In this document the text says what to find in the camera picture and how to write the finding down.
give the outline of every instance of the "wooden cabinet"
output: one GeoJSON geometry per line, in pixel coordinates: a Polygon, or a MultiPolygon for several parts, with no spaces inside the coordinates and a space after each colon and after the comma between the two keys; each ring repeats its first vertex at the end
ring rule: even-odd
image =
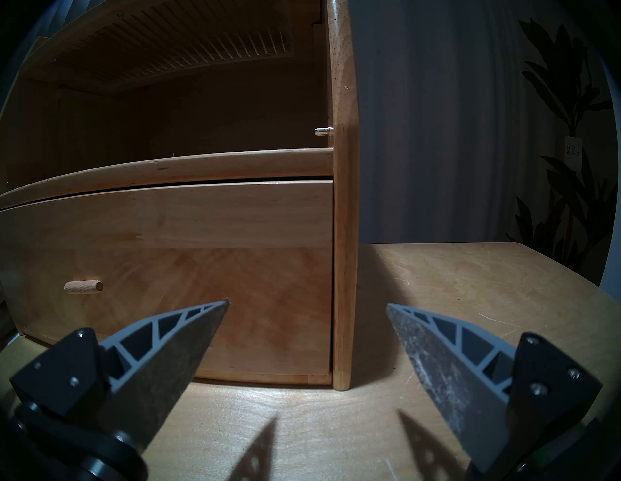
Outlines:
{"type": "Polygon", "coordinates": [[[347,389],[357,112],[343,1],[106,0],[37,40],[0,118],[19,329],[107,336],[228,297],[198,375],[347,389]]]}

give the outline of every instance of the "wooden tabletop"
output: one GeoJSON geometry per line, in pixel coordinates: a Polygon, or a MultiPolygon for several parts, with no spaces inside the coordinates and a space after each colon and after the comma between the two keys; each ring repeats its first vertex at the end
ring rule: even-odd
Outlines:
{"type": "MultiPolygon", "coordinates": [[[[468,456],[420,388],[387,302],[475,323],[513,345],[535,331],[604,384],[588,418],[612,401],[621,305],[589,281],[515,243],[365,245],[352,389],[193,382],[144,453],[149,479],[462,479],[468,456]]],[[[19,338],[0,353],[4,408],[8,376],[42,349],[19,338]]]]}

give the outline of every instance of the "paper tag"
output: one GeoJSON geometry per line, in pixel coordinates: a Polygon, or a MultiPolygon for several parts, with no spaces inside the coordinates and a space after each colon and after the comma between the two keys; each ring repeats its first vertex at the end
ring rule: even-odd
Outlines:
{"type": "Polygon", "coordinates": [[[571,170],[582,171],[582,139],[565,137],[565,164],[571,170]]]}

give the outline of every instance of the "drawer front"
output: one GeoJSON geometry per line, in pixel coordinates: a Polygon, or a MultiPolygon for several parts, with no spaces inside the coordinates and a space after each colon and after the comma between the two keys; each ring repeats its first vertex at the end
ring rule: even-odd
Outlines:
{"type": "Polygon", "coordinates": [[[0,225],[0,281],[23,333],[90,326],[101,339],[227,297],[199,375],[329,382],[331,181],[88,194],[2,211],[0,225]],[[103,289],[63,290],[86,280],[103,289]]]}

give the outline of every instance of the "wooden shelf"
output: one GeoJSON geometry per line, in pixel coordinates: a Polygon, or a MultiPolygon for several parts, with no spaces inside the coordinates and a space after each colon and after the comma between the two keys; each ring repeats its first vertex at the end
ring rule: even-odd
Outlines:
{"type": "Polygon", "coordinates": [[[331,147],[169,157],[109,165],[34,182],[0,195],[0,210],[43,199],[109,189],[223,179],[331,175],[331,147]]]}
{"type": "Polygon", "coordinates": [[[107,3],[28,59],[30,76],[114,92],[184,70],[292,55],[284,0],[130,1],[116,2],[116,11],[107,3]]]}

